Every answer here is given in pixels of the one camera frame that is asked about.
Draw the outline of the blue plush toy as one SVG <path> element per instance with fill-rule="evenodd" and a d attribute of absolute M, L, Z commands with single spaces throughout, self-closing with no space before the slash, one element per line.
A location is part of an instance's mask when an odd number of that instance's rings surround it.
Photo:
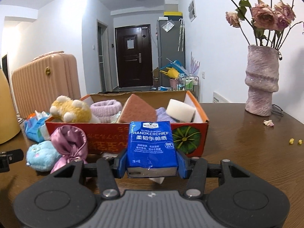
<path fill-rule="evenodd" d="M 38 172 L 48 172 L 61 157 L 51 141 L 43 141 L 28 148 L 26 165 Z"/>

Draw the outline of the blue handkerchief tissue packet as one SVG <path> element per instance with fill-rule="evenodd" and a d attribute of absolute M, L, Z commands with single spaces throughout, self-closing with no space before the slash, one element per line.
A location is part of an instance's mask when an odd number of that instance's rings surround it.
<path fill-rule="evenodd" d="M 178 162 L 169 121 L 129 124 L 127 173 L 130 178 L 173 177 Z"/>

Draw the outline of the white round sponge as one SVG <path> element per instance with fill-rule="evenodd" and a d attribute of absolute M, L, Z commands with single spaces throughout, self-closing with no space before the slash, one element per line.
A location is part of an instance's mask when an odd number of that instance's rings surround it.
<path fill-rule="evenodd" d="M 189 123 L 192 121 L 196 109 L 184 102 L 170 99 L 167 105 L 166 113 L 173 119 L 182 122 Z"/>

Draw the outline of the lilac fluffy scrunchie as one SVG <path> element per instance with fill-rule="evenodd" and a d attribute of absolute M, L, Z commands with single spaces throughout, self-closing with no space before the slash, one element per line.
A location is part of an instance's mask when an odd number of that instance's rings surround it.
<path fill-rule="evenodd" d="M 115 100 L 95 102 L 90 106 L 91 112 L 101 123 L 110 123 L 111 117 L 122 110 L 122 104 Z"/>

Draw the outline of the purple linen drawstring pouch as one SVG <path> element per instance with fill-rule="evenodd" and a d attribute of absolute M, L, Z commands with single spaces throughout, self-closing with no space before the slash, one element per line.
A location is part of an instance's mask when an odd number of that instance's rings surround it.
<path fill-rule="evenodd" d="M 157 121 L 169 121 L 170 123 L 176 123 L 177 121 L 169 116 L 164 107 L 156 109 Z"/>

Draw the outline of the yellow plush toy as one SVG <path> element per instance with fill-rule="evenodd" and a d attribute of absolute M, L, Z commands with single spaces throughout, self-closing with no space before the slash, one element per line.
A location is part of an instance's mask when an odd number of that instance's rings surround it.
<path fill-rule="evenodd" d="M 81 100 L 61 95 L 51 104 L 50 114 L 65 123 L 88 123 L 92 114 L 90 107 Z"/>

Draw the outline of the yellow thermos jug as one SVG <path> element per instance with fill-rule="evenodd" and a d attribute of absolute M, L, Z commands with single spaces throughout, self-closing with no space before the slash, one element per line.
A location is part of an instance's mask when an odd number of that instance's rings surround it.
<path fill-rule="evenodd" d="M 3 144 L 14 138 L 21 128 L 17 121 L 10 86 L 3 70 L 0 70 L 0 85 L 0 144 Z"/>

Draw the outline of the white wedge makeup sponge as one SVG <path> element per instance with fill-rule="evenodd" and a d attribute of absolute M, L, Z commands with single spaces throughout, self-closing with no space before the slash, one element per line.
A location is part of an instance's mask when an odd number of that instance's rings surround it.
<path fill-rule="evenodd" d="M 152 180 L 153 182 L 157 183 L 157 184 L 162 184 L 164 181 L 165 177 L 159 177 L 159 178 L 150 178 L 150 180 Z"/>

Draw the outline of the blue tissue pack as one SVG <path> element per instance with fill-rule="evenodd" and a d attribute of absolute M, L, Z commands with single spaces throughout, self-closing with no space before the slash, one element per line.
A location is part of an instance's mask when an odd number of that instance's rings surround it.
<path fill-rule="evenodd" d="M 41 143 L 50 139 L 45 121 L 50 117 L 50 114 L 43 111 L 35 111 L 36 116 L 24 122 L 25 134 L 28 139 Z"/>

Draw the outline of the pink satin pouch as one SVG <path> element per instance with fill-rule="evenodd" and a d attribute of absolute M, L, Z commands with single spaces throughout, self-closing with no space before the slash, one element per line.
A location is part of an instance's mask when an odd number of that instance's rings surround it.
<path fill-rule="evenodd" d="M 71 125 L 60 126 L 52 133 L 51 143 L 61 155 L 51 173 L 64 167 L 71 161 L 81 160 L 85 164 L 87 163 L 87 137 L 80 128 Z"/>

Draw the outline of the orange fruit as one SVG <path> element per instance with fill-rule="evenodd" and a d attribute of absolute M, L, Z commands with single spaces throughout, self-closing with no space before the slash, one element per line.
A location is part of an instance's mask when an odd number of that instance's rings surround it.
<path fill-rule="evenodd" d="M 31 113 L 31 114 L 29 114 L 28 116 L 27 116 L 27 120 L 29 120 L 29 119 L 31 119 L 31 118 L 33 118 L 33 117 L 35 117 L 36 116 L 36 114 L 35 113 Z"/>

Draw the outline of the pink ribbed suitcase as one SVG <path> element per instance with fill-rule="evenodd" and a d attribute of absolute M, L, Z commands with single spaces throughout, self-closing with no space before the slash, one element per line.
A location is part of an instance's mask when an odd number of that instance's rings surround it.
<path fill-rule="evenodd" d="M 34 111 L 48 112 L 60 95 L 80 98 L 76 58 L 63 51 L 38 56 L 14 70 L 11 84 L 17 110 L 23 119 Z"/>

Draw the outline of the fallen rose petal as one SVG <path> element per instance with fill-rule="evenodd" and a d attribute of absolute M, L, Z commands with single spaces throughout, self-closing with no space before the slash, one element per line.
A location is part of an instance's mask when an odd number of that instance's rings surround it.
<path fill-rule="evenodd" d="M 273 123 L 272 120 L 264 120 L 264 121 L 263 121 L 263 124 L 264 124 L 265 126 L 269 126 L 269 127 L 273 127 L 273 126 L 274 126 L 274 123 Z"/>

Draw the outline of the black eyeglasses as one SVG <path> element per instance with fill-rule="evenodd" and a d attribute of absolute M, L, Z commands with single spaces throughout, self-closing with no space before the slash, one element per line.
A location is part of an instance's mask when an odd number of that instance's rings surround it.
<path fill-rule="evenodd" d="M 280 106 L 276 105 L 276 104 L 272 104 L 272 110 L 271 112 L 275 115 L 278 116 L 284 116 L 284 111 L 283 109 L 280 108 Z"/>

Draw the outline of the yellow flower bits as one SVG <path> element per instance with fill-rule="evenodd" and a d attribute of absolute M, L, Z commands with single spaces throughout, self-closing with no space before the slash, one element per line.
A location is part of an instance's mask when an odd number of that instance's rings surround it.
<path fill-rule="evenodd" d="M 297 143 L 298 145 L 302 145 L 302 144 L 303 144 L 303 140 L 302 140 L 302 139 L 299 139 L 299 140 L 296 141 L 294 138 L 290 138 L 289 144 L 290 144 L 290 145 L 293 145 L 293 144 L 295 144 L 295 143 Z"/>

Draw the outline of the yellow blue bags pile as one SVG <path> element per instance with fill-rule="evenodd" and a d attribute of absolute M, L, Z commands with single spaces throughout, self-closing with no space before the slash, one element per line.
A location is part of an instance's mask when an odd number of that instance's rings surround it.
<path fill-rule="evenodd" d="M 180 75 L 182 76 L 188 76 L 189 72 L 183 67 L 183 65 L 178 61 L 171 61 L 169 58 L 167 58 L 169 63 L 160 68 L 160 73 L 166 75 L 170 79 L 177 79 Z"/>

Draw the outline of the pink textured ceramic vase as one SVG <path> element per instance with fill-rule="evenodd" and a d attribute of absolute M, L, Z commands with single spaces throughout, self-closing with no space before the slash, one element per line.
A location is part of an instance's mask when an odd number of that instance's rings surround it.
<path fill-rule="evenodd" d="M 245 77 L 248 86 L 245 110 L 257 116 L 270 116 L 273 93 L 279 89 L 278 80 L 279 52 L 268 46 L 250 45 Z"/>

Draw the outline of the dark brown entrance door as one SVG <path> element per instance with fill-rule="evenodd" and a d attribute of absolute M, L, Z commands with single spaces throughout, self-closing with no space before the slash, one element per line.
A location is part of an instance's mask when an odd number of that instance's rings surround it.
<path fill-rule="evenodd" d="M 116 64 L 120 88 L 152 86 L 150 26 L 115 28 Z"/>

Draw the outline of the grey refrigerator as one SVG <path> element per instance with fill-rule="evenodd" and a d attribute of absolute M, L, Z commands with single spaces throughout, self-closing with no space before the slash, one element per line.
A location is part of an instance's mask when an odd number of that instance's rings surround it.
<path fill-rule="evenodd" d="M 174 26 L 166 31 L 163 27 L 171 22 Z M 162 69 L 170 63 L 169 60 L 178 60 L 185 67 L 185 53 L 178 51 L 180 21 L 158 21 L 157 42 L 158 42 L 158 68 Z"/>

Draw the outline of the yellow black box on fridge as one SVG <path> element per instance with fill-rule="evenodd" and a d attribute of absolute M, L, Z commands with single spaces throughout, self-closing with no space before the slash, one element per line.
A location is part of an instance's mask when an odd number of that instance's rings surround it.
<path fill-rule="evenodd" d="M 168 20 L 179 21 L 180 19 L 183 18 L 183 15 L 182 12 L 178 12 L 178 11 L 165 11 L 164 17 L 167 17 Z"/>

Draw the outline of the dried pink rose bouquet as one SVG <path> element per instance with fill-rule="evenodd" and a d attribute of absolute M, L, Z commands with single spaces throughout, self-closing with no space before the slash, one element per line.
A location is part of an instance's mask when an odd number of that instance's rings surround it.
<path fill-rule="evenodd" d="M 270 5 L 262 0 L 257 0 L 255 5 L 251 5 L 249 0 L 240 0 L 238 3 L 230 1 L 236 6 L 236 10 L 225 13 L 226 21 L 231 27 L 239 29 L 242 29 L 244 21 L 250 24 L 257 46 L 280 50 L 290 31 L 296 25 L 303 24 L 303 21 L 295 22 L 295 0 L 292 0 L 291 5 L 282 0 Z"/>

